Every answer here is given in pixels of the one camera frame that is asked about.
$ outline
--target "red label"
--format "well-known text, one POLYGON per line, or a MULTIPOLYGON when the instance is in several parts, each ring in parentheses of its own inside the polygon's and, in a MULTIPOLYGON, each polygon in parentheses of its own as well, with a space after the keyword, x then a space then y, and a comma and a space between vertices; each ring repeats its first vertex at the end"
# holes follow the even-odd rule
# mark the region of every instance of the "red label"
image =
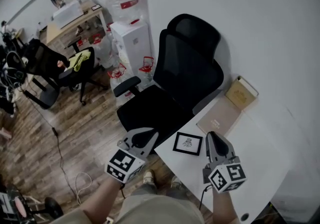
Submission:
POLYGON ((127 9, 134 5, 136 5, 139 2, 139 0, 131 0, 128 2, 120 3, 121 9, 127 9))

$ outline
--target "chair backrest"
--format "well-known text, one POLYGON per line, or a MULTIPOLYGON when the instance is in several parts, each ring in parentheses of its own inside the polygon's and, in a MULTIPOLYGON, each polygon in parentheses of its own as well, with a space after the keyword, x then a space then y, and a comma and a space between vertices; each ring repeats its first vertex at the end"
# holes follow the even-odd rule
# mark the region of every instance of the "chair backrest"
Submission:
POLYGON ((28 59, 26 72, 34 75, 47 76, 57 79, 63 72, 57 66, 58 61, 68 63, 67 58, 41 43, 40 40, 32 39, 25 50, 24 56, 28 59))
POLYGON ((213 62, 221 35, 212 25, 192 15, 181 14, 170 21, 167 29, 180 33, 207 61, 213 62))
POLYGON ((168 30, 160 34, 155 70, 153 79, 186 111, 191 111, 224 80, 216 62, 208 62, 182 35, 168 30))

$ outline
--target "beige shoe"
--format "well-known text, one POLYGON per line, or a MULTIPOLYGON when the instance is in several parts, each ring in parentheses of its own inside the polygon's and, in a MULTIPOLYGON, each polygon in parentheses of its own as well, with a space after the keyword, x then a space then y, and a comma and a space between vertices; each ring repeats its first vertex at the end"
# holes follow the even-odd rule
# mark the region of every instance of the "beige shoe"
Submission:
POLYGON ((177 177, 174 176, 171 180, 171 187, 176 188, 176 189, 181 189, 182 188, 182 182, 181 180, 177 177))
POLYGON ((143 183, 148 185, 154 185, 155 186, 155 178, 154 178, 154 171, 151 169, 148 169, 144 173, 143 183))

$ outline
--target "shoe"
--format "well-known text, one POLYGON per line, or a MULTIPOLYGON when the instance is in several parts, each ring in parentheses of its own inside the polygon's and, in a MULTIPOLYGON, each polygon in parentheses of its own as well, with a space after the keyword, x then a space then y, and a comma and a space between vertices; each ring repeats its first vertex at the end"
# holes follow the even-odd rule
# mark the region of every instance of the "shoe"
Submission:
POLYGON ((154 185, 155 186, 155 178, 154 178, 154 171, 151 169, 148 169, 144 173, 143 183, 148 185, 154 185))
POLYGON ((177 177, 177 176, 174 176, 171 180, 171 187, 172 188, 176 188, 176 189, 181 189, 182 187, 182 182, 181 180, 177 177))
POLYGON ((80 33, 82 33, 84 30, 82 28, 76 29, 76 36, 78 36, 80 33))

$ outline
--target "chair seat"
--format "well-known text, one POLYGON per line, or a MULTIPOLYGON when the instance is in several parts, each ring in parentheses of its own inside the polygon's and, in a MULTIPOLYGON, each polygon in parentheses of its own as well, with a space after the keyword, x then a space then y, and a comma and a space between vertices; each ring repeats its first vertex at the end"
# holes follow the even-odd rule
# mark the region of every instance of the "chair seat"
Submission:
POLYGON ((127 131, 142 127, 155 128, 159 137, 154 148, 193 118, 192 113, 184 111, 167 92, 156 85, 130 99, 117 110, 117 114, 127 131))

